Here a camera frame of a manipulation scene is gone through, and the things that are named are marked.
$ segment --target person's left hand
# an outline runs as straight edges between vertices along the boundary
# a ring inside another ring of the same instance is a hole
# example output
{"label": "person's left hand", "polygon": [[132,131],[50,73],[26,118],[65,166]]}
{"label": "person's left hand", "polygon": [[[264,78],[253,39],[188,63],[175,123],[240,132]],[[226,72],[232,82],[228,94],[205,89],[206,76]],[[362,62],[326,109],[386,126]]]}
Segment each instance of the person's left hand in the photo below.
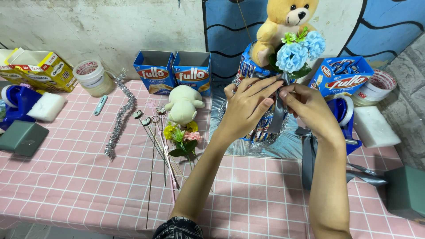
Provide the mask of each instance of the person's left hand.
{"label": "person's left hand", "polygon": [[278,76],[260,80],[258,78],[247,78],[242,80],[236,89],[235,84],[224,88],[228,105],[226,113],[216,130],[223,140],[230,143],[246,136],[260,121],[264,113],[273,104],[269,98],[283,81]]}

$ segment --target table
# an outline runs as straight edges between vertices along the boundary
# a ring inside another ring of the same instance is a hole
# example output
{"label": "table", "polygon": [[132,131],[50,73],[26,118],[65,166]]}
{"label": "table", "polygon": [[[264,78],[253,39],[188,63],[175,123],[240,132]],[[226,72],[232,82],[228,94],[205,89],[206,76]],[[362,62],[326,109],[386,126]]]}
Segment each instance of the table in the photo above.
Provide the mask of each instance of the table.
{"label": "table", "polygon": [[[152,115],[145,107],[147,100],[167,103],[167,97],[148,94],[140,81],[129,81],[127,86],[137,97],[137,109],[147,115]],[[154,228],[168,219],[172,200],[168,181],[164,186],[163,162],[142,125],[128,117],[115,159],[103,155],[125,95],[114,90],[99,116],[93,115],[99,98],[80,86],[64,96],[68,102],[57,119],[40,123],[50,133],[32,159],[0,154],[0,228],[25,221],[150,238]],[[209,98],[205,100],[206,108],[196,117],[204,139],[210,109]],[[203,141],[196,152],[206,145]],[[402,166],[393,147],[360,148],[348,161],[380,174]],[[225,156],[199,222],[205,238],[314,238],[300,167],[300,160]],[[179,168],[185,176],[190,174],[188,163]],[[389,214],[381,201],[385,196],[371,185],[356,179],[348,183],[348,193],[354,238],[425,238],[425,227]]]}

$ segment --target white plush toy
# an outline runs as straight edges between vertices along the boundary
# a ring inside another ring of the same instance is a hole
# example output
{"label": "white plush toy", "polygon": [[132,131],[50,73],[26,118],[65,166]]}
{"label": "white plush toy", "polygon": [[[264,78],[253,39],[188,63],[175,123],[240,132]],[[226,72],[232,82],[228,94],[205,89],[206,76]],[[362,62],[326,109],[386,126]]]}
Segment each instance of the white plush toy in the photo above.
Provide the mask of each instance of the white plush toy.
{"label": "white plush toy", "polygon": [[169,112],[168,119],[183,126],[195,118],[195,108],[205,107],[201,94],[187,85],[174,88],[169,100],[170,103],[165,105],[165,110]]}

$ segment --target white foam block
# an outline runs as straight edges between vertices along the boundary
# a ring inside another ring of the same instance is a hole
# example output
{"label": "white foam block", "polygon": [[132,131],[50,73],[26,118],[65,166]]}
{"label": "white foam block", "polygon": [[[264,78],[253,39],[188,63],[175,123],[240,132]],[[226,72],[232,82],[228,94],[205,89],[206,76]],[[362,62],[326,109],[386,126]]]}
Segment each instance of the white foam block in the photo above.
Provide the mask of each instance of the white foam block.
{"label": "white foam block", "polygon": [[401,143],[376,106],[354,108],[354,129],[366,148]]}
{"label": "white foam block", "polygon": [[65,102],[66,99],[64,97],[45,92],[27,115],[36,120],[53,121]]}

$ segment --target patterned sleeve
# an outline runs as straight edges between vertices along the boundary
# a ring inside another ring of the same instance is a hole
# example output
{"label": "patterned sleeve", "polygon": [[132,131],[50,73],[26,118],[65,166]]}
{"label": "patterned sleeve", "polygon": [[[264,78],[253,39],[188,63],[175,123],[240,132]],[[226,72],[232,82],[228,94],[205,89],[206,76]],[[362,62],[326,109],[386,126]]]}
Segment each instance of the patterned sleeve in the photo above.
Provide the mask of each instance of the patterned sleeve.
{"label": "patterned sleeve", "polygon": [[202,239],[201,227],[194,221],[182,216],[175,216],[159,226],[153,239]]}

